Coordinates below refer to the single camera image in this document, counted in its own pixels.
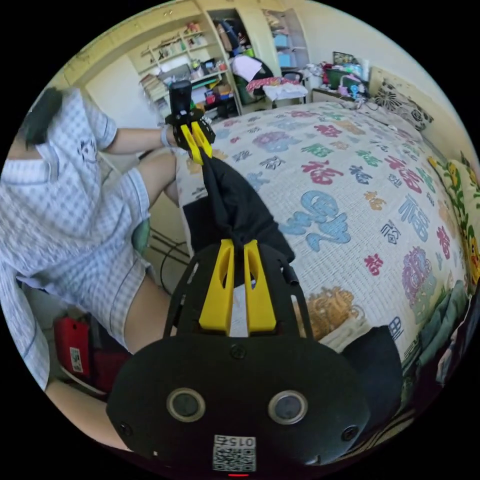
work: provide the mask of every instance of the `plaid shirt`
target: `plaid shirt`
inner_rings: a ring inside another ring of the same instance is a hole
[[[47,143],[37,147],[43,160],[7,160],[1,173],[0,303],[15,345],[42,389],[50,370],[48,343],[17,281],[72,300],[72,279],[81,282],[84,275],[78,260],[107,242],[119,227],[112,219],[122,217],[120,199],[103,201],[97,161],[97,149],[106,149],[116,133],[112,119],[71,89]],[[67,276],[70,285],[63,282]]]

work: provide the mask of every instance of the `bracelet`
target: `bracelet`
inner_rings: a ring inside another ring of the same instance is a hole
[[[168,130],[168,126],[166,125],[161,129],[161,135],[160,135],[161,142],[163,143],[164,147],[173,147],[174,145],[171,145],[169,142],[169,139],[167,138],[167,130]]]

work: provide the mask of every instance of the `camera lens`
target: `camera lens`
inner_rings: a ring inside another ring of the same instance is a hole
[[[180,422],[196,422],[205,413],[205,401],[191,388],[178,388],[168,396],[166,408]]]
[[[280,425],[296,424],[306,413],[307,399],[293,390],[277,393],[268,404],[268,415]]]

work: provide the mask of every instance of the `black hair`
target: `black hair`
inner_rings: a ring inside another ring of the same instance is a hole
[[[55,87],[47,88],[35,106],[24,118],[19,133],[27,148],[44,144],[53,119],[62,108],[64,92]]]

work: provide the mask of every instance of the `shorts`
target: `shorts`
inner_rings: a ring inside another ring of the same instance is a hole
[[[125,236],[114,242],[114,247],[102,245],[89,259],[89,264],[101,263],[98,277],[88,285],[84,308],[92,314],[123,347],[124,329],[130,306],[146,273],[153,277],[153,269],[134,249],[132,235],[144,220],[149,218],[150,201],[142,176],[134,168],[122,175],[118,183],[105,194],[121,195],[130,210],[131,225]]]
[[[90,313],[124,348],[125,322],[130,306],[146,273],[153,269],[135,251],[132,235],[137,226],[148,219],[150,201],[140,172],[133,168],[103,192],[105,206],[121,202],[116,210],[112,235],[88,256],[73,259],[68,266],[52,272],[46,290],[69,304]]]

